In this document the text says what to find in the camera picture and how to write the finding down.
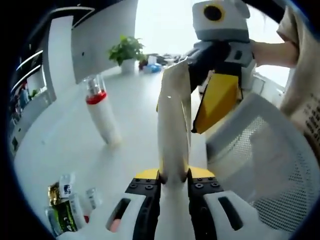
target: person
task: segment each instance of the person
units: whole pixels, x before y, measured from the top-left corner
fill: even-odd
[[[279,109],[304,134],[320,164],[320,42],[286,7],[277,33],[284,43],[252,41],[257,63],[295,68]]]
[[[25,89],[25,86],[22,86],[19,91],[19,103],[20,103],[21,110],[23,110],[26,107],[28,102],[29,102],[28,91]]]

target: desk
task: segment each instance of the desk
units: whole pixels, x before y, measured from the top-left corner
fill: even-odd
[[[162,73],[126,76],[116,67],[102,75],[123,138],[119,148],[113,151],[107,148],[90,118],[81,86],[76,85],[36,119],[16,153],[14,168],[18,182],[28,204],[48,229],[44,211],[49,204],[48,186],[62,174],[75,173],[74,189],[80,196],[96,187],[107,202],[123,193],[136,173],[159,167],[156,105]],[[197,90],[191,102],[195,118],[200,104]],[[189,163],[207,168],[204,134],[192,134]],[[184,201],[188,206],[187,192]],[[85,211],[89,209],[89,202],[83,200],[83,205]],[[188,207],[185,214],[188,216],[182,221],[188,222],[185,232],[189,239],[194,239]]]

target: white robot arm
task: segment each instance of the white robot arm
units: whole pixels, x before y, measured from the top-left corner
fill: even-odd
[[[214,70],[193,122],[193,132],[201,134],[233,108],[239,89],[251,88],[256,62],[246,22],[250,12],[243,1],[202,1],[193,5],[192,14],[200,42],[183,56],[188,57],[191,91]]]

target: blue object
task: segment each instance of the blue object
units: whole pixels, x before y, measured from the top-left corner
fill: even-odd
[[[20,95],[19,95],[19,101],[20,101],[20,107],[21,109],[24,109],[25,106],[28,103],[28,97],[26,96],[26,94],[24,93],[24,91],[21,91]]]
[[[155,64],[150,64],[150,65],[147,65],[147,66],[144,66],[143,67],[143,71],[145,73],[158,73],[158,72],[161,72],[162,70],[162,66],[159,64],[159,63],[155,63]]]

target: camera lens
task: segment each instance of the camera lens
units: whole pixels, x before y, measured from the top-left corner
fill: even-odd
[[[222,12],[216,6],[207,6],[204,9],[204,15],[211,21],[218,21],[222,18]]]

